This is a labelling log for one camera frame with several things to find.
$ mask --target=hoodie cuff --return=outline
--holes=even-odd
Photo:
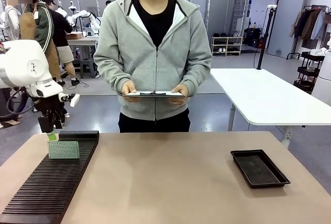
[[[188,96],[187,97],[192,97],[195,94],[195,86],[191,81],[185,81],[182,82],[183,85],[185,85],[188,89]]]
[[[123,84],[127,81],[129,81],[130,79],[129,78],[122,78],[119,80],[119,82],[117,83],[117,86],[116,86],[116,91],[117,93],[121,96],[122,95],[122,87],[123,87]]]

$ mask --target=open door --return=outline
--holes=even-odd
[[[297,15],[304,7],[305,0],[279,0],[276,10],[274,27],[270,37],[268,54],[284,57],[292,52],[294,36],[290,33]]]

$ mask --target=black shoe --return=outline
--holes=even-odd
[[[62,87],[66,84],[65,81],[58,81],[57,83],[58,83],[59,85],[61,85]]]
[[[78,85],[80,83],[80,81],[78,80],[78,79],[76,79],[76,80],[71,80],[71,85],[72,86],[76,86],[76,85]]]
[[[61,75],[61,78],[64,79],[64,78],[66,78],[67,76],[69,76],[69,74],[65,72],[65,73],[63,73],[63,74]]]

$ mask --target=black shirt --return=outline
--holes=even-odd
[[[139,0],[132,0],[140,19],[144,23],[152,41],[156,47],[162,43],[172,25],[177,0],[169,0],[168,5],[162,13],[149,14],[140,4]]]
[[[66,38],[66,33],[72,32],[72,27],[66,18],[63,17],[62,14],[55,12],[54,10],[49,10],[54,24],[54,34],[53,34],[53,42],[56,47],[65,47],[68,46],[68,41]]]

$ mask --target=black slotted tray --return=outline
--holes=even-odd
[[[49,159],[48,154],[0,214],[0,224],[58,224],[98,145],[98,131],[64,131],[59,140],[78,140],[79,159]]]
[[[230,153],[251,188],[283,187],[291,183],[263,150]]]

